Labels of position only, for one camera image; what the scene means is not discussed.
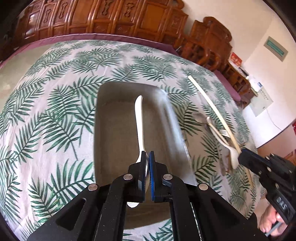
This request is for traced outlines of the person's right hand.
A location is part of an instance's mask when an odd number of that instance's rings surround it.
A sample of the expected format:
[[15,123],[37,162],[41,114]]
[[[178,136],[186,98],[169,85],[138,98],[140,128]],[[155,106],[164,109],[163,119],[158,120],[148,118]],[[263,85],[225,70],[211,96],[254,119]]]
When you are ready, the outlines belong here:
[[281,216],[277,213],[276,209],[271,204],[269,204],[269,206],[261,216],[259,229],[263,233],[269,232],[272,228],[272,225],[277,221],[280,222],[281,225],[276,230],[270,233],[272,237],[280,236],[287,228],[287,225],[285,224]]

